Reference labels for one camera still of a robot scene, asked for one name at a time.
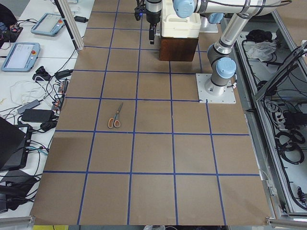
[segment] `white container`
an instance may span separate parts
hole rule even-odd
[[[196,38],[201,29],[201,17],[193,13],[190,17],[179,18],[173,8],[172,0],[162,0],[162,33],[163,37]]]

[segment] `tablet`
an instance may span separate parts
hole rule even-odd
[[[64,25],[61,15],[45,13],[32,27],[31,32],[36,35],[55,36]]]
[[[29,72],[38,53],[39,43],[16,42],[4,60],[1,70],[4,72]]]

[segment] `white table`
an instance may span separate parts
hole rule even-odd
[[[78,4],[73,4],[74,6],[80,7],[80,12],[76,13],[76,15],[89,18],[93,4],[94,0],[80,0]],[[46,12],[54,13],[55,8],[56,6],[49,0],[30,0],[19,20],[30,18],[39,20]],[[76,24],[80,35],[84,36],[87,23],[76,22]],[[31,33],[32,23],[23,23],[21,26],[24,27],[24,29],[18,37],[17,42],[39,43],[41,45],[39,57],[68,58],[75,49],[66,27],[63,27],[54,37],[50,37]]]
[[[80,12],[76,15],[89,18],[94,0],[79,0],[76,4],[80,7]],[[39,20],[46,12],[54,13],[55,5],[53,5],[49,0],[30,0],[29,4],[22,13],[20,20],[26,20],[29,18],[34,18]],[[84,35],[87,23],[77,23],[78,29],[80,30],[81,36]],[[19,81],[32,81],[32,76],[34,75],[36,69],[40,66],[44,66],[49,74],[53,75],[71,56],[74,46],[68,31],[63,27],[60,32],[55,37],[40,36],[31,33],[32,23],[23,23],[22,27],[24,30],[18,38],[18,42],[38,42],[41,45],[41,51],[39,53],[38,59],[30,72],[3,72],[0,70],[0,111],[7,108],[16,107],[15,103],[11,100],[10,87]],[[0,50],[0,56],[6,56],[10,49]],[[68,61],[63,69],[73,69],[77,58],[77,53]],[[0,58],[0,65],[4,62],[4,58]],[[46,99],[42,101],[41,104],[36,107],[37,109],[50,109],[52,100]],[[29,123],[34,128],[38,128],[39,123]],[[54,130],[52,129],[47,133],[33,133],[32,140],[38,141],[47,147],[50,142]],[[42,173],[47,156],[40,154],[40,165],[37,174]],[[36,151],[29,153],[26,167],[22,169],[25,173],[33,175],[36,171],[38,164],[38,153]],[[38,188],[36,183],[30,192]],[[6,213],[0,214],[0,219],[2,218],[13,218],[13,217],[26,217],[29,216],[33,203],[28,202],[24,205],[20,205],[15,211],[9,210]]]

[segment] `grid square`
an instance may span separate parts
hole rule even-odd
[[[259,173],[249,136],[214,136],[219,173]]]
[[[199,34],[199,48],[200,51],[208,51],[209,46],[211,46],[213,43],[217,42],[221,35],[222,35],[222,29],[221,25],[217,25],[217,28],[219,30],[219,33],[213,34],[213,33],[200,33]]]
[[[213,133],[248,134],[247,124],[237,95],[236,104],[208,104],[208,106]]]
[[[136,134],[133,171],[142,173],[172,173],[172,135]]]
[[[201,73],[199,53],[196,51],[193,61],[171,61],[172,73]]]
[[[171,132],[170,102],[138,101],[137,132]]]
[[[138,50],[111,49],[107,70],[137,71],[138,60]]]
[[[171,175],[133,175],[130,225],[176,224],[174,177]]]
[[[150,44],[149,42],[149,31],[148,28],[147,30],[142,30],[142,39],[141,39],[141,49],[155,49],[155,50],[160,50],[160,39],[158,39],[155,36],[154,44]]]
[[[68,97],[100,97],[104,72],[74,71],[69,82]]]
[[[227,225],[266,225],[266,217],[271,212],[259,176],[220,176],[219,179]]]
[[[86,171],[92,133],[56,132],[45,170]]]
[[[109,47],[111,37],[110,29],[86,29],[83,41],[85,46]]]
[[[123,106],[119,113],[119,121],[121,122],[121,127],[109,129],[107,127],[107,123],[111,117],[114,117],[121,103],[123,103]],[[134,114],[135,114],[135,101],[103,99],[100,105],[97,130],[132,132],[134,125]]]
[[[180,225],[224,225],[216,176],[176,176]]]
[[[132,134],[96,133],[90,171],[129,172]]]
[[[97,0],[94,2],[92,11],[116,12],[118,0]]]
[[[115,13],[92,12],[87,28],[113,28]]]
[[[158,50],[141,50],[140,71],[169,73],[169,62],[159,60]]]
[[[80,225],[127,224],[128,192],[129,175],[88,175]]]
[[[173,100],[198,100],[196,76],[172,74]]]
[[[120,0],[118,12],[134,13],[134,7],[131,7],[131,0]]]
[[[35,224],[76,225],[84,179],[85,174],[80,173],[45,172],[31,210],[31,215],[35,216]]]
[[[210,136],[175,135],[177,173],[215,173]]]
[[[138,98],[170,99],[169,74],[140,73]]]
[[[114,30],[113,48],[135,48],[140,46],[140,30]]]
[[[141,28],[141,22],[135,20],[134,13],[118,13],[115,28],[139,30]]]
[[[137,73],[107,72],[104,98],[135,98]]]
[[[209,133],[205,104],[199,102],[173,102],[174,132]]]
[[[95,127],[99,100],[66,98],[57,130],[89,130]]]
[[[108,53],[109,49],[107,48],[84,47],[78,54],[74,69],[104,71],[106,70]]]

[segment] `white cloth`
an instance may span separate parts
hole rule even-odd
[[[276,51],[277,45],[273,42],[256,43],[248,52],[249,58],[259,59],[260,61],[269,61],[272,59],[272,53]]]

